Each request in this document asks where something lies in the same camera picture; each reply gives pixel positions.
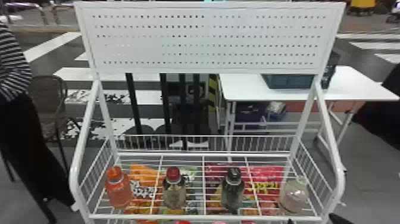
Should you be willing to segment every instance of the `bottle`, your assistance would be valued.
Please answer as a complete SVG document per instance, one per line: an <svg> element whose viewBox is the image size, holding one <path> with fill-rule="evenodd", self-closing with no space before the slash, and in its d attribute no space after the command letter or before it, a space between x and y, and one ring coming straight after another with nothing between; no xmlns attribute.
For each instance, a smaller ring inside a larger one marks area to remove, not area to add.
<svg viewBox="0 0 400 224"><path fill-rule="evenodd" d="M222 180L221 204L232 214L238 214L242 205L245 183L237 167L228 169L227 175Z"/></svg>
<svg viewBox="0 0 400 224"><path fill-rule="evenodd" d="M182 209L186 204L186 185L178 167L171 166L167 169L162 186L164 205L173 210Z"/></svg>
<svg viewBox="0 0 400 224"><path fill-rule="evenodd" d="M128 175L118 166L109 167L106 172L105 190L110 204L116 209L124 209L132 199Z"/></svg>
<svg viewBox="0 0 400 224"><path fill-rule="evenodd" d="M280 189L279 207L284 214L299 213L307 203L308 190L305 177L287 181Z"/></svg>

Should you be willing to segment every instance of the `person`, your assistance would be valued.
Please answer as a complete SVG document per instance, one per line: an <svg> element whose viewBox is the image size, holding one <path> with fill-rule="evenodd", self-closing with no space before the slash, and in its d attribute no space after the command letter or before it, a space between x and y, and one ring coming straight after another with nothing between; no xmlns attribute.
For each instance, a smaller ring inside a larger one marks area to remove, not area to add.
<svg viewBox="0 0 400 224"><path fill-rule="evenodd" d="M32 72L7 26L0 23L0 150L30 192L76 210L67 176L46 146L27 90Z"/></svg>

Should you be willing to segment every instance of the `red bottle cap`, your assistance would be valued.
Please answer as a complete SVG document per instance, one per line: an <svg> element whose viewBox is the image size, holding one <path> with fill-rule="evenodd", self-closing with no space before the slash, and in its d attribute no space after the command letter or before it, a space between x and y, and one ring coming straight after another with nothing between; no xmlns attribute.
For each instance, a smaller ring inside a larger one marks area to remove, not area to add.
<svg viewBox="0 0 400 224"><path fill-rule="evenodd" d="M171 166L167 169L167 181L176 183L180 181L180 171L178 167Z"/></svg>
<svg viewBox="0 0 400 224"><path fill-rule="evenodd" d="M106 175L109 181L119 181L122 177L122 170L119 166L113 166L107 169Z"/></svg>

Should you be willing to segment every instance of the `yellow object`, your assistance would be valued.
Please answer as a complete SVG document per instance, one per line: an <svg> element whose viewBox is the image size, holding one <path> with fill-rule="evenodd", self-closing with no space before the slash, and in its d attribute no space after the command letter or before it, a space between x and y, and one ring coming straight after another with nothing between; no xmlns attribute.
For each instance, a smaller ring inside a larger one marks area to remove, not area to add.
<svg viewBox="0 0 400 224"><path fill-rule="evenodd" d="M375 7L375 0L352 0L350 6L355 8L373 8Z"/></svg>
<svg viewBox="0 0 400 224"><path fill-rule="evenodd" d="M133 164L130 166L130 178L138 180L141 186L155 186L157 181L157 170L143 165ZM159 176L158 186L163 183L164 175Z"/></svg>

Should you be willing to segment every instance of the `orange bottle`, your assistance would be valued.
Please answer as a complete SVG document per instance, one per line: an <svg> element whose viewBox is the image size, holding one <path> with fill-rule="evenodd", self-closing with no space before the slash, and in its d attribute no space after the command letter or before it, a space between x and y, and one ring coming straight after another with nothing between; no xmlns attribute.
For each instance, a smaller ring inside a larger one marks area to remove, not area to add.
<svg viewBox="0 0 400 224"><path fill-rule="evenodd" d="M124 209L132 199L128 175L122 173L118 166L107 169L105 190L110 199L110 204L116 209Z"/></svg>

